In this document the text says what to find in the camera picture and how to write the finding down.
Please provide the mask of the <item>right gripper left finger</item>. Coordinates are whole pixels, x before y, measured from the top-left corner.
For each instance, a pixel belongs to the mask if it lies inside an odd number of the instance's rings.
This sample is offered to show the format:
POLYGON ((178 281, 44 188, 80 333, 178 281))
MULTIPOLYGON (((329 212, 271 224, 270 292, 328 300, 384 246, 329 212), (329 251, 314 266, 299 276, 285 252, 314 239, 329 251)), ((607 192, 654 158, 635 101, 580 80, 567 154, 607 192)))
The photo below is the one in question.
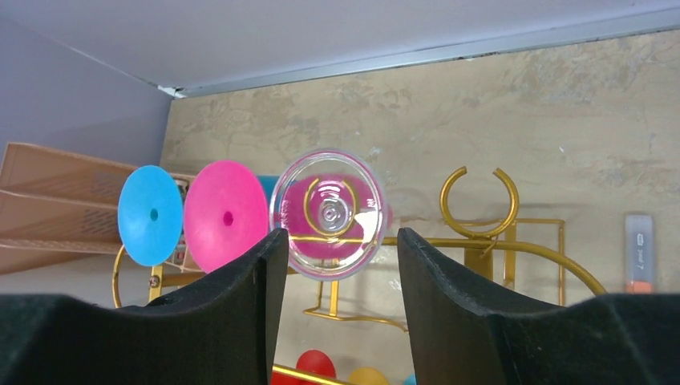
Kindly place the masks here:
POLYGON ((289 252, 276 229, 146 306, 63 294, 1 297, 4 384, 267 384, 289 252))

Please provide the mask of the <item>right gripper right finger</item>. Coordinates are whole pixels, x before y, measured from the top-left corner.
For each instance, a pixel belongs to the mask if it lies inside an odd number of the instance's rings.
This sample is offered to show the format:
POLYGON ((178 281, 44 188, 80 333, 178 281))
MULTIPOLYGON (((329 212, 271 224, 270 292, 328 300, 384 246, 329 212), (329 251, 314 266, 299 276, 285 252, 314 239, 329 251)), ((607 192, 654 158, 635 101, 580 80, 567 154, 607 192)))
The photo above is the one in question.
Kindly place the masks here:
POLYGON ((679 296, 605 294, 561 307, 489 281, 414 230, 397 236, 420 384, 676 384, 679 296))

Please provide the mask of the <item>red wine glass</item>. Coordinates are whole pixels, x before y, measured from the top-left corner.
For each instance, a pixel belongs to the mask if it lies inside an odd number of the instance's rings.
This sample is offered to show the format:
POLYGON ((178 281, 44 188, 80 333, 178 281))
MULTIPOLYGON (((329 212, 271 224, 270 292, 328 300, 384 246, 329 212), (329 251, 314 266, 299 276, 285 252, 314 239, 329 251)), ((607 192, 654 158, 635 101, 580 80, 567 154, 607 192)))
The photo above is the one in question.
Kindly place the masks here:
MULTIPOLYGON (((302 353, 295 368, 302 371, 312 372, 316 375, 323 375, 333 379, 337 378, 335 366, 330 357, 326 353, 319 350, 308 350, 302 353)), ((272 385, 312 384, 312 382, 296 379, 294 377, 276 372, 272 373, 272 379, 270 383, 272 385)))

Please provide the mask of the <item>yellow wine glass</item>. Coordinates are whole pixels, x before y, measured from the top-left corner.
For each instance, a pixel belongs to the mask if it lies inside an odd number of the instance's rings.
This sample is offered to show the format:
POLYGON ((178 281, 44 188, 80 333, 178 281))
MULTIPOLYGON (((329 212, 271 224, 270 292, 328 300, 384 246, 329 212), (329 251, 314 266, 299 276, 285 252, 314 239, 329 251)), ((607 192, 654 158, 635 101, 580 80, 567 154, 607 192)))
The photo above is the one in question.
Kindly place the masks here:
POLYGON ((357 385, 389 385, 387 377, 373 367, 360 367, 354 370, 347 380, 357 385))

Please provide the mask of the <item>magenta wine glass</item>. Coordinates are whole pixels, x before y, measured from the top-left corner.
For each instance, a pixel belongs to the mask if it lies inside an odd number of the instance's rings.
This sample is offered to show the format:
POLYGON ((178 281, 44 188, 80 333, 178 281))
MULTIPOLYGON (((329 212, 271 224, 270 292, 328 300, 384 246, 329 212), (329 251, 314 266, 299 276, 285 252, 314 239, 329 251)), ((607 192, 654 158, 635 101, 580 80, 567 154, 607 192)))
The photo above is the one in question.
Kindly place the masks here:
POLYGON ((344 279, 372 260, 391 222, 378 178, 340 151, 302 156, 269 179, 235 161, 213 162, 184 203, 186 244, 206 273, 284 229, 292 269, 318 281, 344 279))

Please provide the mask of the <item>clear wine glass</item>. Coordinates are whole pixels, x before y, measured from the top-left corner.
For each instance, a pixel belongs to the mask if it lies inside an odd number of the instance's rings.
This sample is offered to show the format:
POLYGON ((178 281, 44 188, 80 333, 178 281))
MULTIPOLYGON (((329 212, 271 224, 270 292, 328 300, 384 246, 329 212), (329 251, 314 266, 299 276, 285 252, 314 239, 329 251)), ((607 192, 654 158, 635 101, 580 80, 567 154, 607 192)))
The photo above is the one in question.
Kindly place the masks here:
POLYGON ((289 266, 317 281, 356 274, 391 226, 385 188, 368 163, 337 148, 298 157, 278 177, 269 226, 289 236, 289 266))

